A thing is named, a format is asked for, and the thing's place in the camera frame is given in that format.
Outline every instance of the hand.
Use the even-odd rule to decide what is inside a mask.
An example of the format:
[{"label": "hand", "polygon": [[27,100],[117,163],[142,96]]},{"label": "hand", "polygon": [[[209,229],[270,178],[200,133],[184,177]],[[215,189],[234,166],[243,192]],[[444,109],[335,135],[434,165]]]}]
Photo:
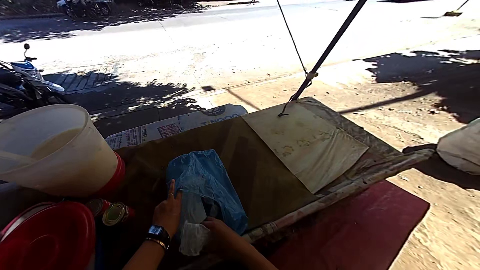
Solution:
[{"label": "hand", "polygon": [[214,249],[225,253],[228,257],[243,259],[253,248],[243,237],[234,232],[221,220],[208,217],[202,222],[211,231]]},{"label": "hand", "polygon": [[157,205],[153,213],[153,224],[164,227],[170,239],[177,232],[180,223],[182,191],[178,191],[176,198],[174,192],[175,179],[172,179],[167,199]]}]

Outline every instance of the red mat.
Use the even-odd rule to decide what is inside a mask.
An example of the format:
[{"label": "red mat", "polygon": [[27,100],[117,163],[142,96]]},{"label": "red mat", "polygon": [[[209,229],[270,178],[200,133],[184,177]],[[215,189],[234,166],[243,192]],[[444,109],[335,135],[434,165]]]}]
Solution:
[{"label": "red mat", "polygon": [[383,180],[317,214],[269,260],[280,270],[386,270],[429,206]]}]

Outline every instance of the road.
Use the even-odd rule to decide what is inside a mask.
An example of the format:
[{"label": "road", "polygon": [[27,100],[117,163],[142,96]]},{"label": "road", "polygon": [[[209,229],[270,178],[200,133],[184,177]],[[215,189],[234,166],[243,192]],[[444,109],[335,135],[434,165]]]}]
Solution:
[{"label": "road", "polygon": [[[368,1],[325,64],[477,35],[477,5],[440,17],[462,0]],[[310,69],[356,1],[281,1],[300,56]],[[48,73],[87,73],[114,64],[116,82],[182,84],[196,92],[302,71],[276,1],[196,12],[142,12],[99,22],[66,18],[2,21],[0,59],[28,55]]]}]

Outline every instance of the newspaper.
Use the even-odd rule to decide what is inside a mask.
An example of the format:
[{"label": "newspaper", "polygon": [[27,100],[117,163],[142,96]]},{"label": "newspaper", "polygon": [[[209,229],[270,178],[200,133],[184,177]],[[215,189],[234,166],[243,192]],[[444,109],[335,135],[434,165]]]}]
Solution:
[{"label": "newspaper", "polygon": [[247,114],[241,105],[226,104],[209,110],[194,111],[184,115],[160,120],[108,136],[105,140],[113,149],[139,145],[144,142],[166,138],[199,126],[228,120]]}]

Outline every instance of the broom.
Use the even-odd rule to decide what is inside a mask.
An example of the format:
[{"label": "broom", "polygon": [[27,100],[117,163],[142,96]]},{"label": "broom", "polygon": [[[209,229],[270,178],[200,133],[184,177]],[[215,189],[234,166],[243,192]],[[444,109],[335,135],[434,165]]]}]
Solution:
[{"label": "broom", "polygon": [[468,2],[465,1],[465,3],[463,3],[459,8],[457,8],[456,10],[454,11],[448,11],[448,12],[445,12],[444,16],[451,16],[451,17],[458,17],[462,14],[462,12],[459,11],[459,9],[461,9],[466,3]]}]

